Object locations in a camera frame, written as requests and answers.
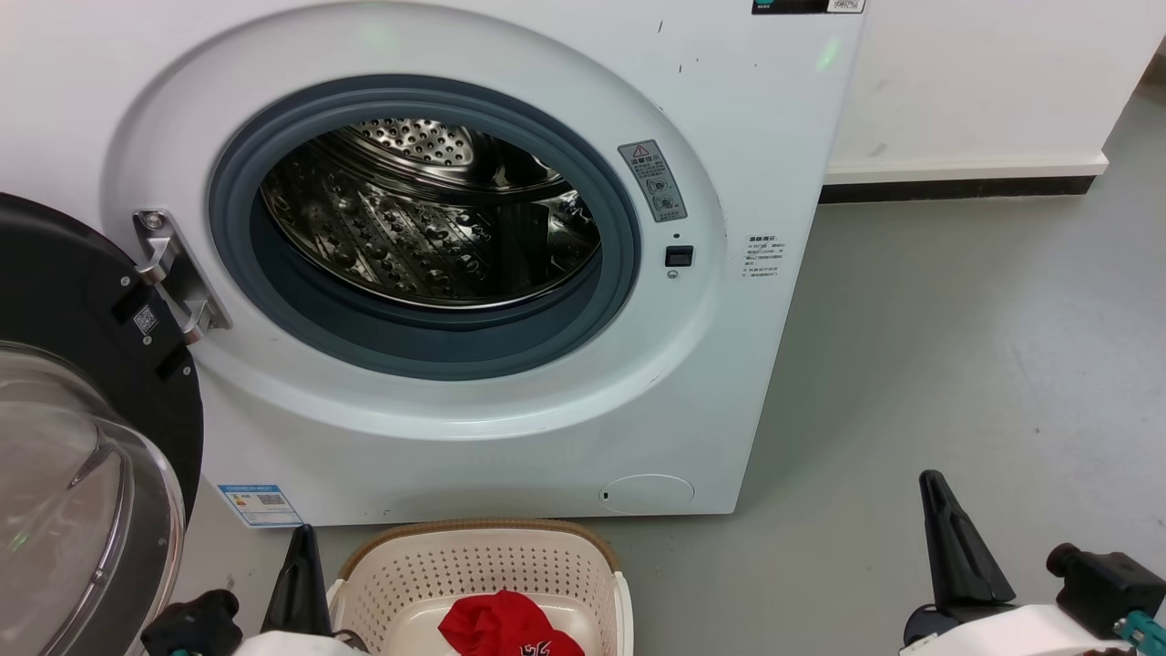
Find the front-loading washing machine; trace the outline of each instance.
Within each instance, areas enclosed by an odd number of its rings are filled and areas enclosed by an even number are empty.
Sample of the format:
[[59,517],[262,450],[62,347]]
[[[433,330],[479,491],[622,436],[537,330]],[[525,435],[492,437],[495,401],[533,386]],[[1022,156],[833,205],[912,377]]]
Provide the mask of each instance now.
[[0,341],[188,512],[730,513],[862,5],[8,2]]

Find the gray rubber seal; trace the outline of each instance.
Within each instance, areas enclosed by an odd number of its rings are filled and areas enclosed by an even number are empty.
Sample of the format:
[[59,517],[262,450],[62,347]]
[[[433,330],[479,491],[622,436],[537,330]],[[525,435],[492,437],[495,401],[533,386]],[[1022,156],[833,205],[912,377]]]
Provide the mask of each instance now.
[[[602,252],[554,292],[480,312],[393,303],[319,270],[279,232],[259,198],[259,184],[304,141],[385,117],[464,125],[536,155],[586,199]],[[349,78],[280,100],[252,119],[224,150],[211,178],[209,207],[211,235],[227,270],[282,330],[345,362],[414,379],[491,379],[557,360],[616,316],[639,267],[634,205],[590,144],[514,98],[434,77]]]

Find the red cloth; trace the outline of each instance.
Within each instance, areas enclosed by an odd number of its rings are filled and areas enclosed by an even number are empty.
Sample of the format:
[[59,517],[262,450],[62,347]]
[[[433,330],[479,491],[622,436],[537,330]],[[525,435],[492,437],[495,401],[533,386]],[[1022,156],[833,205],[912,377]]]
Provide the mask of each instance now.
[[508,590],[458,599],[437,629],[462,656],[583,656],[538,604]]

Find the floor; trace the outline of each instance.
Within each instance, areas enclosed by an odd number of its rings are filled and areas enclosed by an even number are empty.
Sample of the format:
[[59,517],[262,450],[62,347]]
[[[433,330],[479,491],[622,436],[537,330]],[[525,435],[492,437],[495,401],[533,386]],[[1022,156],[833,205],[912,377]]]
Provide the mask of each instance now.
[[[925,468],[1020,601],[1067,541],[1166,574],[1166,97],[1105,153],[1084,197],[821,207],[737,514],[584,521],[639,654],[893,654],[932,599]],[[325,579],[374,532],[321,530]],[[178,598],[230,586],[254,633],[286,545],[204,485]]]

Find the white plastic basket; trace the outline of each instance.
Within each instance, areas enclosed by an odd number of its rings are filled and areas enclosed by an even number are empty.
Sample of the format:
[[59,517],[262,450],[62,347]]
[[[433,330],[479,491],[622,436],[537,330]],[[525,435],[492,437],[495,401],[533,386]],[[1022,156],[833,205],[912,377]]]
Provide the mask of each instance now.
[[463,597],[526,594],[585,656],[632,656],[632,599],[614,553],[569,522],[477,520],[391,529],[328,592],[332,629],[371,654],[454,656],[437,625]]

